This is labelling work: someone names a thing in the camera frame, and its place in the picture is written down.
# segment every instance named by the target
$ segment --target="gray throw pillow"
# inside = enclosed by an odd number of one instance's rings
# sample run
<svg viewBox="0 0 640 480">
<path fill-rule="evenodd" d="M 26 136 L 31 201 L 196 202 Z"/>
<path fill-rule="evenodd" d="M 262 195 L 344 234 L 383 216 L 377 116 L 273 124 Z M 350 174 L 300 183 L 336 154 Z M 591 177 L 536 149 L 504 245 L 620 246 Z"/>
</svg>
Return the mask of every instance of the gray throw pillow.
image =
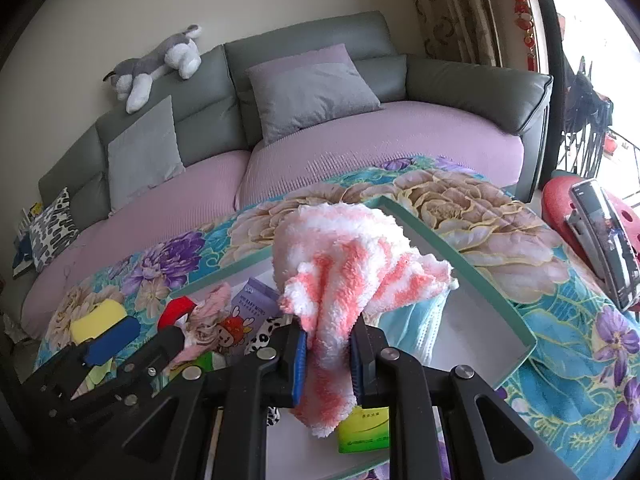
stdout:
<svg viewBox="0 0 640 480">
<path fill-rule="evenodd" d="M 343 43 L 247 70 L 265 145 L 302 128 L 380 110 Z"/>
<path fill-rule="evenodd" d="M 29 226 L 36 272 L 42 272 L 76 239 L 78 233 L 69 211 L 69 193 L 65 187 Z"/>
<path fill-rule="evenodd" d="M 182 173 L 171 96 L 113 139 L 107 151 L 112 212 Z"/>
</svg>

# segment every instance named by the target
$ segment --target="gray sofa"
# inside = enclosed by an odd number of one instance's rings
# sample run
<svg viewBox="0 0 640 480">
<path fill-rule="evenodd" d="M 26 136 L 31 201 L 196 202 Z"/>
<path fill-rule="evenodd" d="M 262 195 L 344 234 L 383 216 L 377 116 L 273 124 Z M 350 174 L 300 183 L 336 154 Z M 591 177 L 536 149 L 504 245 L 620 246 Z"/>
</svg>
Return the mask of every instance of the gray sofa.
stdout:
<svg viewBox="0 0 640 480">
<path fill-rule="evenodd" d="M 246 69 L 338 43 L 385 110 L 301 130 L 261 149 Z M 155 81 L 137 113 L 128 115 L 119 104 L 98 118 L 40 179 L 45 206 L 68 188 L 82 232 L 40 276 L 27 273 L 9 283 L 0 310 L 31 336 L 42 336 L 64 291 L 100 268 L 213 216 L 385 157 L 448 156 L 477 166 L 491 180 L 495 172 L 496 180 L 504 180 L 500 186 L 528 202 L 540 174 L 551 87 L 547 75 L 398 54 L 379 12 L 300 23 L 217 46 L 202 55 L 191 79 L 171 73 Z M 108 218 L 107 145 L 168 94 L 185 176 Z M 411 135 L 404 134 L 405 124 Z M 509 165 L 512 175 L 505 176 Z"/>
</svg>

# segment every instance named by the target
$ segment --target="curtain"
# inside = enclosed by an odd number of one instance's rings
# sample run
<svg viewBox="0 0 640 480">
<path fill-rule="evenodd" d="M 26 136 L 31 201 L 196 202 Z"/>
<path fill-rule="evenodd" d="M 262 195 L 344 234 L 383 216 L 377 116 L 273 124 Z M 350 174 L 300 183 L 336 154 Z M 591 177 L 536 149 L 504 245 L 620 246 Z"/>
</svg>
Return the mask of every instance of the curtain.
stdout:
<svg viewBox="0 0 640 480">
<path fill-rule="evenodd" d="M 428 57 L 500 66 L 489 0 L 415 0 Z"/>
</svg>

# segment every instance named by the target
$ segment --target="blue face mask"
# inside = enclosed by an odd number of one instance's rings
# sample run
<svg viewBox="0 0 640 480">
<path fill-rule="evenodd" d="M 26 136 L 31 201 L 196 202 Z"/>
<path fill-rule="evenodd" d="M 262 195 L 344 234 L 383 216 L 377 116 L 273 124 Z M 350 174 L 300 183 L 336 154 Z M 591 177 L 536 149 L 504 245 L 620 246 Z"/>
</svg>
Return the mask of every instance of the blue face mask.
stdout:
<svg viewBox="0 0 640 480">
<path fill-rule="evenodd" d="M 385 332 L 389 346 L 411 354 L 423 366 L 428 366 L 448 295 L 449 291 L 445 290 L 430 300 L 385 312 L 378 327 Z"/>
</svg>

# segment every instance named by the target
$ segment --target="wall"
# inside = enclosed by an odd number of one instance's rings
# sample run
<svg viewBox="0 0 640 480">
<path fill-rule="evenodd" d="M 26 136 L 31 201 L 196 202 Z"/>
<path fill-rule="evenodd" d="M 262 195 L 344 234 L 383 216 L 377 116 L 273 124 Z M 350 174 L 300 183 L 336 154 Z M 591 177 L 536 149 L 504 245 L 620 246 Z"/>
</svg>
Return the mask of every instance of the wall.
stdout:
<svg viewBox="0 0 640 480">
<path fill-rule="evenodd" d="M 114 103 L 102 77 L 190 23 L 202 52 L 292 23 L 378 9 L 396 47 L 423 52 L 412 0 L 47 0 L 0 72 L 0 272 L 38 179 Z"/>
</svg>

